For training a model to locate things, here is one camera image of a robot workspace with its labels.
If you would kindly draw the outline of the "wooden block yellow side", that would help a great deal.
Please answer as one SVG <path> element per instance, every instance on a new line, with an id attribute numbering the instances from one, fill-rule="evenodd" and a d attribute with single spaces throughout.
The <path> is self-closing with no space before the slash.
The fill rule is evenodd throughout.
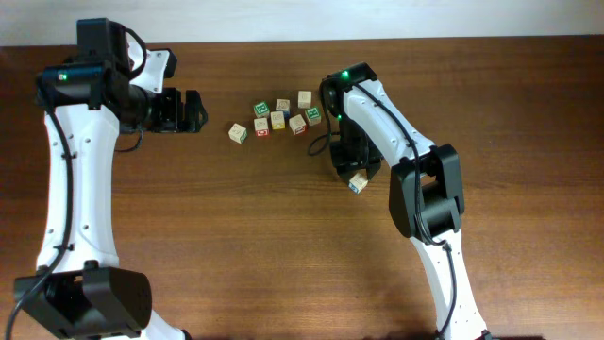
<path id="1" fill-rule="evenodd" d="M 285 128 L 285 116 L 283 111 L 272 111 L 270 113 L 270 121 L 273 130 L 281 130 Z"/>

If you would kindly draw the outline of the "wooden block red edge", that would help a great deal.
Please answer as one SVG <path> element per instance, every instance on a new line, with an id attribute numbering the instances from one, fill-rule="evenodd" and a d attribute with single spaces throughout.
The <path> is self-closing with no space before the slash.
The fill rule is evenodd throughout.
<path id="1" fill-rule="evenodd" d="M 307 130 L 307 124 L 301 114 L 292 116 L 289 120 L 289 127 L 294 135 L 299 135 Z"/>

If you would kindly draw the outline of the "wooden block red side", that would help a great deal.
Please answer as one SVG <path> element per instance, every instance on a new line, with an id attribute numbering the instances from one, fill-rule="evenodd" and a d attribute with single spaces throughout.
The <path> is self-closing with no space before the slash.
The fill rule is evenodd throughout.
<path id="1" fill-rule="evenodd" d="M 266 117 L 256 118 L 254 120 L 254 128 L 257 137 L 264 137 L 270 134 L 268 119 Z"/>

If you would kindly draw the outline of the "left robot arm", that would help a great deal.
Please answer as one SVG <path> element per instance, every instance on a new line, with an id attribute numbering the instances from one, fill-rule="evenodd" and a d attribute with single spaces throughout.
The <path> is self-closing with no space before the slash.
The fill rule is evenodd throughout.
<path id="1" fill-rule="evenodd" d="M 167 88 L 168 49 L 150 50 L 106 18 L 76 25 L 77 52 L 36 79 L 50 147 L 48 214 L 36 272 L 14 282 L 15 313 L 58 339 L 184 339 L 153 309 L 148 278 L 125 270 L 111 224 L 112 161 L 122 134 L 196 133 L 200 94 Z"/>

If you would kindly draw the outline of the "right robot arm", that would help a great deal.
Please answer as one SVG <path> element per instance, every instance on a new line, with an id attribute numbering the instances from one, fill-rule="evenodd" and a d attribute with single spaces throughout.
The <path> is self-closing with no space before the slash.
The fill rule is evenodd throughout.
<path id="1" fill-rule="evenodd" d="M 436 145 L 414 128 L 370 66 L 355 64 L 322 79 L 322 109 L 339 122 L 326 148 L 355 193 L 361 178 L 390 168 L 389 212 L 415 247 L 436 311 L 436 338 L 490 339 L 464 264 L 461 162 L 451 144 Z"/>

